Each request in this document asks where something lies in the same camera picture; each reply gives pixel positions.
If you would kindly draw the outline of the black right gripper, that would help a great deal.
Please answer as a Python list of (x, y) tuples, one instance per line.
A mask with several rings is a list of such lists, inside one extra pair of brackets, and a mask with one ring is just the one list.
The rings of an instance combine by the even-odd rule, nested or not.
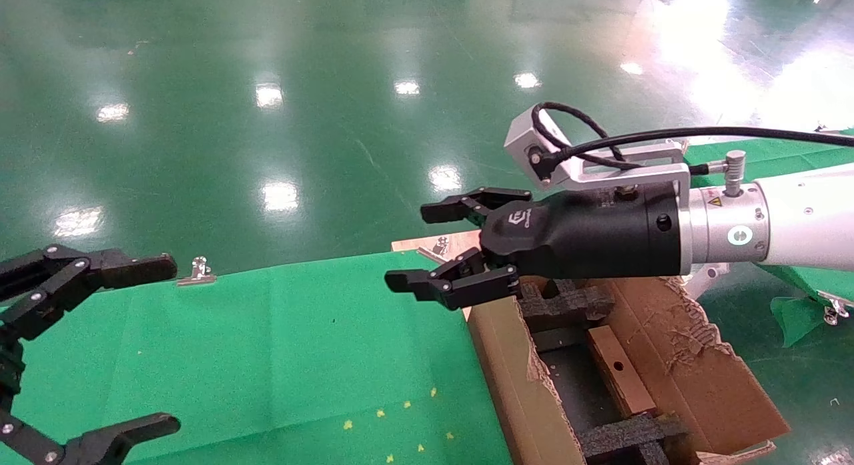
[(627, 201), (609, 189), (530, 201), (527, 189), (479, 187), (425, 203), (420, 213), (426, 223), (485, 223), (482, 251), (466, 250), (433, 270), (388, 270), (385, 284), (391, 292), (455, 311), (521, 298), (518, 273), (550, 279), (677, 276), (683, 261), (673, 186), (641, 185), (637, 192)]

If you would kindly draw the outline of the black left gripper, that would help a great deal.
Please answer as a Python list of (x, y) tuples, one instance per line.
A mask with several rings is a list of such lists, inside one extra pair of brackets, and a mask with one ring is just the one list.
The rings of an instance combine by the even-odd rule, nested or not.
[[(168, 282), (177, 275), (169, 254), (131, 258), (117, 248), (81, 252), (47, 246), (1, 264), (2, 301), (18, 298), (2, 312), (1, 408), (10, 412), (25, 371), (19, 340), (36, 340), (95, 292)], [(171, 414), (149, 414), (85, 432), (59, 444), (22, 420), (4, 414), (1, 440), (31, 464), (122, 464), (132, 447), (177, 434)]]

